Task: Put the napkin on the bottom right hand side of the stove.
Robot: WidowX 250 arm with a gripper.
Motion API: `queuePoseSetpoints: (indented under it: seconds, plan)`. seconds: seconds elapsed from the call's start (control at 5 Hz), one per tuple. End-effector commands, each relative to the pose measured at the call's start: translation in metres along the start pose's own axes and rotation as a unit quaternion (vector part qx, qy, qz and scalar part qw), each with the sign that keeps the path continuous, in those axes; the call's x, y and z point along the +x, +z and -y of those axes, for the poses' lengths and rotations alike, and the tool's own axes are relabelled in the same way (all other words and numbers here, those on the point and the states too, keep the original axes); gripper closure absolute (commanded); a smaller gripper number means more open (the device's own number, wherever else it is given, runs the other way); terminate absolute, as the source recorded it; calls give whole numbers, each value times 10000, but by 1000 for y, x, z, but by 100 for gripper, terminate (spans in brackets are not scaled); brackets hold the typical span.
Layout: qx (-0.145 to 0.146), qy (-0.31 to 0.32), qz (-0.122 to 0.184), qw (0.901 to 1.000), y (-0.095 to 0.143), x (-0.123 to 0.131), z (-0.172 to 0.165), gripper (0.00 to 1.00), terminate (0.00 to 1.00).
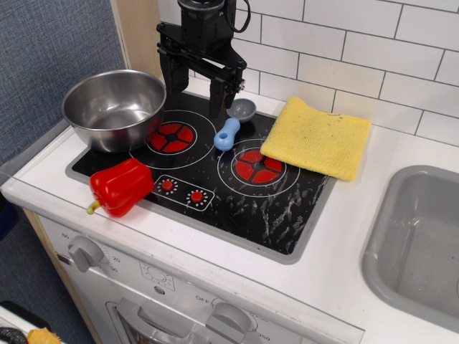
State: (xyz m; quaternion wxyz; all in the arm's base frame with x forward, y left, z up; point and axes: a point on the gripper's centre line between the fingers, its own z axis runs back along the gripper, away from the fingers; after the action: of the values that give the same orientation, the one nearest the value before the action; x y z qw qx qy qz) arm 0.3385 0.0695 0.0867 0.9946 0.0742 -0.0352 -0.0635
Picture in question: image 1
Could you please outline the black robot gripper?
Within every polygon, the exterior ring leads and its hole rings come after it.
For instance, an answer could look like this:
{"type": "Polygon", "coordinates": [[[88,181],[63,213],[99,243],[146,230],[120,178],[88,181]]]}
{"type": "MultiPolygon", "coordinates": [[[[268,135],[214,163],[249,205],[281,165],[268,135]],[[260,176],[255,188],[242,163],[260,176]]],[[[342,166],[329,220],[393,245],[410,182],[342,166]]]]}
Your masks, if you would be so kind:
{"type": "Polygon", "coordinates": [[[247,63],[232,48],[236,1],[179,1],[181,23],[160,22],[158,53],[166,89],[178,95],[189,85],[189,70],[211,80],[209,115],[229,109],[244,80],[247,63]]]}

